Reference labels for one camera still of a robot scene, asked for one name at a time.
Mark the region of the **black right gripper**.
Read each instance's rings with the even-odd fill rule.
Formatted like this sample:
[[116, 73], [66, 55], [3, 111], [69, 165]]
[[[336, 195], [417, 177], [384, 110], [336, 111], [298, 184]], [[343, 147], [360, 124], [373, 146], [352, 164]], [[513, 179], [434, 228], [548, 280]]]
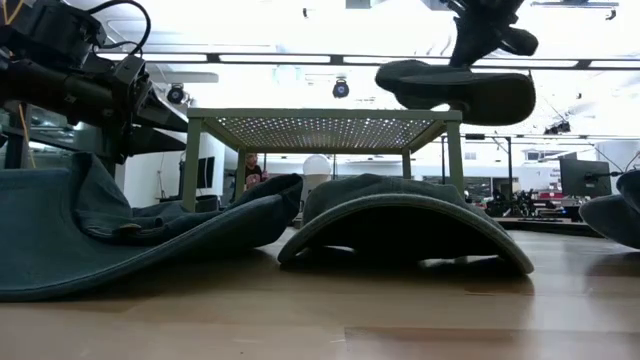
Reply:
[[470, 67], [498, 49], [517, 56], [532, 56], [539, 41], [531, 32], [515, 27], [524, 0], [442, 0], [456, 13], [457, 35], [449, 65]]

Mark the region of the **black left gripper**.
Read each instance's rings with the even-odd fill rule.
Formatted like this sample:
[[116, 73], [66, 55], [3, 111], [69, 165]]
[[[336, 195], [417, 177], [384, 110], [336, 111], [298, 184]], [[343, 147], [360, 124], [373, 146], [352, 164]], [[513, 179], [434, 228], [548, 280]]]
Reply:
[[145, 61], [127, 55], [115, 63], [95, 54], [65, 79], [70, 102], [67, 121], [101, 128], [111, 142], [109, 157], [122, 164], [129, 156], [184, 151], [182, 140], [160, 132], [134, 133], [137, 124], [175, 132], [188, 131], [188, 118], [162, 96], [149, 92]]

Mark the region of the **dark green baseball cap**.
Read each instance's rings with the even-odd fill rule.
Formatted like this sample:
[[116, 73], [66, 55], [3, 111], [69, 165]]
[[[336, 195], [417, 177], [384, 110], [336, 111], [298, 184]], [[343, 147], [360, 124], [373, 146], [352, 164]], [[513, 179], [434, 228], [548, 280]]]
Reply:
[[521, 73], [475, 73], [411, 59], [381, 65], [375, 82], [407, 109], [431, 110], [447, 104], [471, 125], [517, 124], [536, 105], [534, 82]]
[[390, 264], [495, 257], [517, 274], [534, 271], [510, 234], [455, 186], [375, 174], [317, 186], [278, 261], [292, 265], [326, 247]]

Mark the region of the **navy blue baseball cap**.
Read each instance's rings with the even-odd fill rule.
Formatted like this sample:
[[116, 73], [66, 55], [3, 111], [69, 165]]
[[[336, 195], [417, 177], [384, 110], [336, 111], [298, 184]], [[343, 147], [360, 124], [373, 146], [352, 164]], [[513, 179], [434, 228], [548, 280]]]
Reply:
[[114, 282], [167, 259], [226, 257], [275, 242], [299, 211], [303, 179], [271, 178], [231, 205], [133, 208], [102, 162], [0, 170], [0, 302], [42, 301]]
[[600, 235], [640, 250], [640, 170], [621, 175], [618, 194], [592, 199], [579, 208], [583, 221]]

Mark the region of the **person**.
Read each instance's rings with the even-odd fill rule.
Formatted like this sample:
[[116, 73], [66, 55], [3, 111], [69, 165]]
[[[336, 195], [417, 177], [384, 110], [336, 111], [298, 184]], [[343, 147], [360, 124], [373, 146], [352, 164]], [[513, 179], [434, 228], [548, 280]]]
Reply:
[[244, 188], [246, 190], [255, 185], [265, 182], [269, 175], [258, 165], [258, 156], [256, 153], [247, 153], [245, 155], [245, 180]]

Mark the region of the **overhead light bar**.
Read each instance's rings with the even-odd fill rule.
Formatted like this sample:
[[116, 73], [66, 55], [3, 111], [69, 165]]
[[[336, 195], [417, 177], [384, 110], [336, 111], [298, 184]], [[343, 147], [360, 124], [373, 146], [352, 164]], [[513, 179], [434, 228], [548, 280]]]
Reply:
[[[150, 63], [173, 64], [246, 64], [309, 66], [379, 66], [392, 61], [418, 60], [430, 65], [448, 65], [449, 59], [438, 56], [367, 56], [341, 54], [293, 53], [145, 53]], [[478, 69], [640, 71], [640, 59], [545, 59], [522, 57], [484, 58], [476, 61]]]

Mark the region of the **white bulb lamp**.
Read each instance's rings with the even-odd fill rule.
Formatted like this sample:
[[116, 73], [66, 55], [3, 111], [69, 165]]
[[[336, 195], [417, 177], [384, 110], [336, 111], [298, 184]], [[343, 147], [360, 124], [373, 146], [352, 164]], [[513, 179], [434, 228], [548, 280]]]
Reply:
[[309, 156], [303, 163], [304, 184], [302, 199], [306, 200], [317, 186], [329, 181], [331, 175], [331, 163], [325, 155], [314, 154]]

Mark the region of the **green perforated small table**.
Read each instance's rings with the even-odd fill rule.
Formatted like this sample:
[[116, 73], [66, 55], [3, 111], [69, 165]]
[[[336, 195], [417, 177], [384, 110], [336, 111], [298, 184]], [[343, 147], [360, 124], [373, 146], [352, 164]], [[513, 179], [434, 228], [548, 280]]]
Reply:
[[409, 179], [411, 155], [444, 135], [450, 181], [458, 191], [464, 190], [459, 111], [191, 108], [187, 117], [182, 201], [191, 211], [196, 204], [203, 132], [238, 153], [239, 177], [244, 176], [245, 154], [256, 152], [400, 155], [403, 177]]

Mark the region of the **black computer monitor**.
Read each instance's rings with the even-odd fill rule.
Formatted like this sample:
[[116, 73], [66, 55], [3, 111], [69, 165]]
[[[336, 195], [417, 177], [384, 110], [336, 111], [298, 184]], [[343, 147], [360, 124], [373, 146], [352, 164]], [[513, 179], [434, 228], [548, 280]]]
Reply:
[[564, 195], [596, 198], [612, 194], [607, 162], [561, 159], [560, 180]]

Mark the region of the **black wall screen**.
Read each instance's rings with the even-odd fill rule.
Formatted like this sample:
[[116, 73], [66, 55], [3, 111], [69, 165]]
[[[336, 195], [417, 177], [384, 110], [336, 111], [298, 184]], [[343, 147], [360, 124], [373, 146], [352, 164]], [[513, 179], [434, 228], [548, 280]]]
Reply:
[[198, 159], [198, 169], [197, 169], [197, 188], [198, 189], [209, 189], [213, 187], [214, 169], [215, 169], [214, 156]]

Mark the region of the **black background gantry frame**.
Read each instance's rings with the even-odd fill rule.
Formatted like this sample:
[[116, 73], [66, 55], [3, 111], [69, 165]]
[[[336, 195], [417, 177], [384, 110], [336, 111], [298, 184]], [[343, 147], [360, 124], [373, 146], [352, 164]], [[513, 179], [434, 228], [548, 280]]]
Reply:
[[462, 174], [449, 172], [472, 196], [488, 197], [495, 189], [559, 191], [561, 158], [604, 161], [621, 172], [640, 165], [640, 138], [556, 136], [526, 137], [465, 134], [460, 137]]

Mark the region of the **black aluminium table frame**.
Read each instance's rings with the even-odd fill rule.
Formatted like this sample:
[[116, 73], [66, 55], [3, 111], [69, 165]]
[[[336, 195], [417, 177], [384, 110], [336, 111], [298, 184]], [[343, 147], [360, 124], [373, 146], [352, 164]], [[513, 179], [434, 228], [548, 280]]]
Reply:
[[602, 235], [597, 233], [587, 224], [582, 222], [571, 222], [569, 219], [501, 217], [494, 218], [494, 220], [506, 230], [602, 238]]

